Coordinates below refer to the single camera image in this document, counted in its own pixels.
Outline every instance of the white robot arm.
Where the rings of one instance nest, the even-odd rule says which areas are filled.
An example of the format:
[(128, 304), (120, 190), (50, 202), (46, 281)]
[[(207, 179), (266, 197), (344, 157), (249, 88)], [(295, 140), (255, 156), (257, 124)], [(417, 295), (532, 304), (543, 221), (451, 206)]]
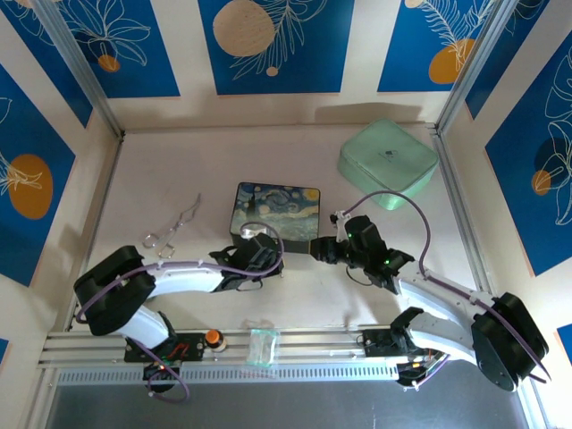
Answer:
[[(387, 248), (367, 216), (344, 215), (336, 224), (344, 233), (312, 241), (310, 253), (316, 260), (361, 268), (375, 286), (422, 307), (407, 309), (389, 331), (364, 330), (367, 357), (382, 357), (388, 350), (405, 356), (439, 350), (478, 366), (507, 391), (514, 391), (537, 365), (542, 366), (546, 341), (517, 297), (494, 298), (429, 272), (413, 257)], [(198, 261), (143, 266), (133, 246), (120, 248), (76, 282), (82, 305), (78, 320), (85, 314), (94, 335), (118, 333), (158, 356), (168, 356), (179, 345), (177, 334), (163, 314), (144, 306), (147, 299), (185, 291), (236, 290), (245, 281), (258, 282), (282, 270), (283, 248), (264, 233), (234, 253), (230, 250), (210, 254), (218, 265)], [(499, 314), (509, 321), (509, 328)]]

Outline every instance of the gray floor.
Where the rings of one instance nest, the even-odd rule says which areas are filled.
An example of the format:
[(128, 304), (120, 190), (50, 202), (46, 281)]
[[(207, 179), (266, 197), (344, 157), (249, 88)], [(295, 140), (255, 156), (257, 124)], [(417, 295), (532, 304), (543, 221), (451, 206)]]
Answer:
[[(48, 428), (523, 428), (518, 397), (475, 367), (447, 364), (419, 392), (393, 382), (191, 385), (191, 401), (150, 399), (141, 386), (58, 388)], [(174, 389), (172, 394), (181, 394)]]

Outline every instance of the small transparent package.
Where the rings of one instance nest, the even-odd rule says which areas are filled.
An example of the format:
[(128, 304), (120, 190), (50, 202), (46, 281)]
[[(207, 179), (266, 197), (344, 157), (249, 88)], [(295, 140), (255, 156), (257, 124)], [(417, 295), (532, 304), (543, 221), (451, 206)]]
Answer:
[(269, 368), (274, 362), (280, 334), (272, 329), (250, 331), (247, 365)]

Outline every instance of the starry night box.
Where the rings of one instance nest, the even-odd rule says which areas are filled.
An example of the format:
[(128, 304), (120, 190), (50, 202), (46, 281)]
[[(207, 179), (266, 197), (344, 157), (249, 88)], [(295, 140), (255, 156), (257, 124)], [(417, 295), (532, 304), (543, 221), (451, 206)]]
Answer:
[(242, 182), (232, 210), (231, 236), (235, 246), (242, 241), (240, 226), (251, 221), (274, 227), (284, 241), (286, 252), (309, 253), (310, 240), (318, 237), (320, 191)]

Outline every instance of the box lid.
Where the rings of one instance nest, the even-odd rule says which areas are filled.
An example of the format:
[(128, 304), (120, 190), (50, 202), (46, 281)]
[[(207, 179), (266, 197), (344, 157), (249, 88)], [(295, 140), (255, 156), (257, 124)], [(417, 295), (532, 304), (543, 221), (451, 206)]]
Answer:
[(439, 159), (430, 147), (386, 119), (371, 123), (348, 140), (341, 155), (385, 188), (398, 192), (424, 177)]

